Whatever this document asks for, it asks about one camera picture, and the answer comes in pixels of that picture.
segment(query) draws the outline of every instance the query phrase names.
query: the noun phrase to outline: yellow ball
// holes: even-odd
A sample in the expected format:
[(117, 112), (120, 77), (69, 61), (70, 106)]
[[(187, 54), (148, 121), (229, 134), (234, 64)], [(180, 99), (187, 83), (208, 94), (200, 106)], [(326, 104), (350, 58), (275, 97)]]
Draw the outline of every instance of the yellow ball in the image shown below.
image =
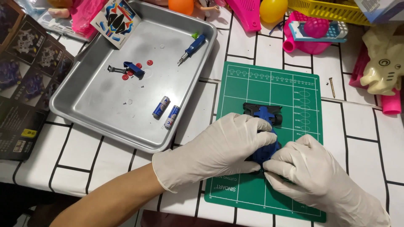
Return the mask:
[(287, 0), (263, 0), (259, 7), (259, 15), (263, 21), (273, 23), (282, 18), (287, 9)]

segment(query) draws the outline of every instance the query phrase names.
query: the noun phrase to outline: pink tube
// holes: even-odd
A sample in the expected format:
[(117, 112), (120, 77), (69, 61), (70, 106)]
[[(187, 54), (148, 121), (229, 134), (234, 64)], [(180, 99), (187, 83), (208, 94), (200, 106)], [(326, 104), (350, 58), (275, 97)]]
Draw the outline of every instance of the pink tube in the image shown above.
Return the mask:
[(381, 105), (383, 107), (383, 113), (387, 115), (396, 115), (401, 113), (401, 99), (400, 91), (395, 88), (393, 91), (396, 93), (393, 96), (382, 95)]
[(297, 46), (297, 43), (295, 43), (293, 40), (293, 36), (290, 36), (287, 40), (285, 40), (282, 45), (283, 49), (288, 53), (293, 52)]

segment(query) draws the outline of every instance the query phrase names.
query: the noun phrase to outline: green plastic part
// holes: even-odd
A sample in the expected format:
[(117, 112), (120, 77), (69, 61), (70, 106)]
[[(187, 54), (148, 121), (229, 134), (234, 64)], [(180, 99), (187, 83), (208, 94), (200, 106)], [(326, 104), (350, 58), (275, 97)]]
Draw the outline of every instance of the green plastic part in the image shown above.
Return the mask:
[[(305, 134), (323, 143), (318, 75), (226, 61), (221, 84), (216, 120), (231, 112), (243, 114), (245, 102), (280, 105), (283, 121), (274, 129), (281, 144)], [(258, 174), (209, 178), (204, 198), (225, 206), (326, 222), (325, 212), (275, 191), (262, 170)]]
[(198, 33), (195, 33), (195, 34), (192, 34), (191, 36), (192, 36), (192, 38), (197, 39), (199, 35), (198, 35)]

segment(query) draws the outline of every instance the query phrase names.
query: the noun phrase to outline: blue toy car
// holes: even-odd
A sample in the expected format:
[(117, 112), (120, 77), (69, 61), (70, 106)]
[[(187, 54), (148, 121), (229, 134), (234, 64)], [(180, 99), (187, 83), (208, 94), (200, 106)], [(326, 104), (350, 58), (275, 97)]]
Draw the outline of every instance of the blue toy car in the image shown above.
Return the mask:
[(36, 74), (29, 78), (28, 81), (25, 83), (25, 86), (25, 101), (28, 101), (38, 95), (43, 94), (45, 90), (44, 83), (42, 81), (42, 75), (40, 74)]
[[(258, 105), (253, 103), (243, 104), (244, 114), (264, 119), (269, 122), (271, 126), (282, 124), (282, 115), (276, 114), (281, 108), (281, 106), (272, 105)], [(248, 157), (248, 160), (254, 161), (262, 166), (263, 162), (271, 159), (271, 156), (280, 148), (282, 148), (282, 145), (276, 140), (276, 142), (256, 150), (250, 157)]]
[(21, 82), (19, 63), (13, 60), (0, 61), (0, 91)]

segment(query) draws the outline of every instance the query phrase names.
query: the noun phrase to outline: metal tray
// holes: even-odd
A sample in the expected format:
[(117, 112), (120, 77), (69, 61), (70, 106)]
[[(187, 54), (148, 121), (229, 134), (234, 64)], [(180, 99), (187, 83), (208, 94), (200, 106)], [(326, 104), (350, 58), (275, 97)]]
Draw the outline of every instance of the metal tray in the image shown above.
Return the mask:
[[(179, 124), (217, 37), (216, 27), (197, 18), (140, 1), (129, 5), (142, 22), (118, 50), (98, 34), (50, 100), (50, 110), (72, 122), (148, 153), (164, 151)], [(191, 34), (206, 36), (206, 43), (180, 66), (177, 61), (194, 41)], [(141, 63), (143, 78), (128, 80), (109, 72), (108, 65)], [(170, 98), (160, 119), (152, 116), (163, 96)], [(171, 127), (163, 127), (174, 105), (181, 109)]]

